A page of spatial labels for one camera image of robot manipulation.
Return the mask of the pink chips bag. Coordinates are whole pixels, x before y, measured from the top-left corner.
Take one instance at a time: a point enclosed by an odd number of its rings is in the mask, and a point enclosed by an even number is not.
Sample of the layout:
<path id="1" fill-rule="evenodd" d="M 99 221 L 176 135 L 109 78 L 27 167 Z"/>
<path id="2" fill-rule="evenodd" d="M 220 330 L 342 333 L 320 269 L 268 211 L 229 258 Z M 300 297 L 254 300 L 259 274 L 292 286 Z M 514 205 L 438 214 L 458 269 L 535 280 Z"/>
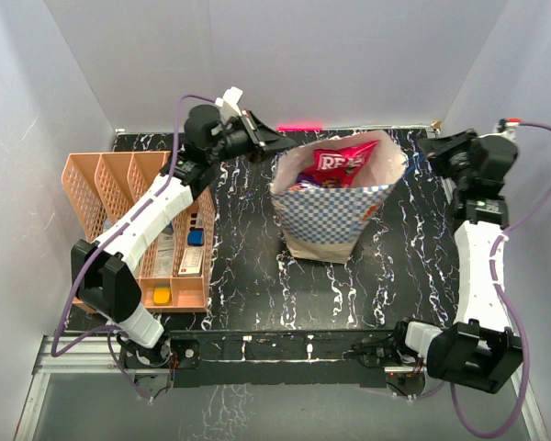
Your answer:
<path id="1" fill-rule="evenodd" d="M 297 176 L 297 184 L 325 188 L 350 187 L 363 169 L 379 141 L 369 141 L 341 149 L 315 149 L 313 164 Z"/>

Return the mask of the blue checkered paper bag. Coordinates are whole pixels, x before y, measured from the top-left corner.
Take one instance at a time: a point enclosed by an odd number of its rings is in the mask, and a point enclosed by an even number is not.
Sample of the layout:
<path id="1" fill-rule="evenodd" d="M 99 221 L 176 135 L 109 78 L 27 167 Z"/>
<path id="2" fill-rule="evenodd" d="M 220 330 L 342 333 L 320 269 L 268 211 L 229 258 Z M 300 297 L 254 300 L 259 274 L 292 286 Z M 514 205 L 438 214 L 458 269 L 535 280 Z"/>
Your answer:
<path id="1" fill-rule="evenodd" d="M 350 187 L 287 190 L 313 164 L 315 149 L 341 149 L 369 141 L 379 144 Z M 346 263 L 371 218 L 405 174 L 407 162 L 406 153 L 383 130 L 315 141 L 279 156 L 270 196 L 292 256 Z"/>

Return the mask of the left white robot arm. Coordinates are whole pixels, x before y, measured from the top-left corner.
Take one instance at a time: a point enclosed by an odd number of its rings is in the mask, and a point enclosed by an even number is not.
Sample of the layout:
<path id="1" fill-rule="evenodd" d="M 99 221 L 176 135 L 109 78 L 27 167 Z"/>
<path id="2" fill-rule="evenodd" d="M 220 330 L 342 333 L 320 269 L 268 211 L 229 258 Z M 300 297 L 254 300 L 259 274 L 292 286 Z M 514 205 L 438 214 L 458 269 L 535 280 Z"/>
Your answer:
<path id="1" fill-rule="evenodd" d="M 144 195 L 91 243 L 73 246 L 70 297 L 106 317 L 109 331 L 119 332 L 133 355 L 153 367 L 165 364 L 172 352 L 168 333 L 142 303 L 134 269 L 163 229 L 217 178 L 222 163 L 240 156 L 259 163 L 294 145 L 250 111 L 193 107 L 174 136 L 169 162 Z"/>

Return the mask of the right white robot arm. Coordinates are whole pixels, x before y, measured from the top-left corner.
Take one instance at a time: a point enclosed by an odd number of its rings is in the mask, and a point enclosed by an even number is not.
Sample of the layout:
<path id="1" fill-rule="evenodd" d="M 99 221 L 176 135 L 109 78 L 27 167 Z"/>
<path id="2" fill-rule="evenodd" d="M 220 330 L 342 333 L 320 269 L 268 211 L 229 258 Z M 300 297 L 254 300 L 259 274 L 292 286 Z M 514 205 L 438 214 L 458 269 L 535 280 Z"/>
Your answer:
<path id="1" fill-rule="evenodd" d="M 414 319 L 398 322 L 391 354 L 404 365 L 421 361 L 434 379 L 494 394 L 523 362 L 521 338 L 497 293 L 503 285 L 503 233 L 510 224 L 500 192 L 518 148 L 502 133 L 473 130 L 419 146 L 434 172 L 455 185 L 459 302 L 453 324 L 445 328 Z"/>

